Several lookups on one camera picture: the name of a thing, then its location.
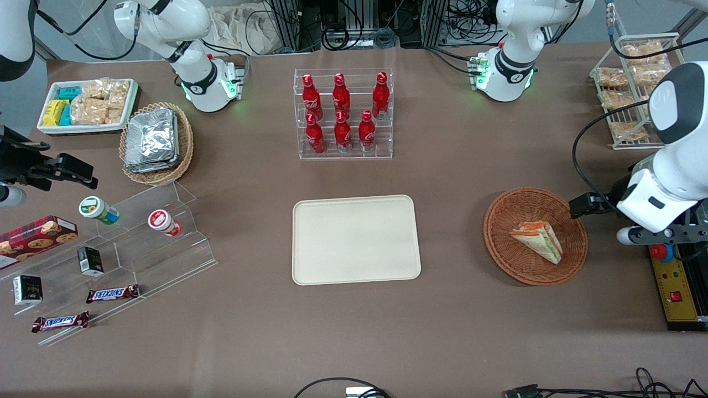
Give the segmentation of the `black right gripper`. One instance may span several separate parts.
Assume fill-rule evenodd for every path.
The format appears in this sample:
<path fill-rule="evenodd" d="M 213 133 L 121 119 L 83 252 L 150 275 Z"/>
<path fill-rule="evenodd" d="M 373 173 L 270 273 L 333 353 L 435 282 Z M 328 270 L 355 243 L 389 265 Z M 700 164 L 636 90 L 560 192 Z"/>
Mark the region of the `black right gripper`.
<path fill-rule="evenodd" d="M 55 173 L 32 174 L 35 167 L 43 168 L 50 157 L 42 154 L 51 148 L 48 143 L 36 143 L 2 125 L 1 133 L 1 182 L 40 186 L 41 191 L 49 192 L 51 182 L 68 181 L 91 190 L 98 188 L 98 179 L 93 177 L 93 166 L 67 153 L 60 153 L 51 159 L 50 166 Z"/>

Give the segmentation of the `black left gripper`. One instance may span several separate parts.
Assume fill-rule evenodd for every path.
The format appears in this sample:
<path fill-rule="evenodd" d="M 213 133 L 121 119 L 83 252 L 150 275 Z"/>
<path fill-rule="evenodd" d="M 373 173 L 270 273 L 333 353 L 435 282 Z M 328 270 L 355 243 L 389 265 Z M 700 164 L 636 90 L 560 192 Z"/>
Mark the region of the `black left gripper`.
<path fill-rule="evenodd" d="M 581 196 L 575 197 L 569 201 L 571 218 L 579 219 L 587 215 L 599 215 L 607 212 L 614 213 L 617 217 L 627 217 L 624 212 L 618 209 L 618 203 L 623 199 L 630 185 L 630 179 L 631 176 L 622 176 L 612 184 L 609 193 L 605 195 L 614 207 L 607 205 L 604 197 L 597 192 L 585 192 Z"/>

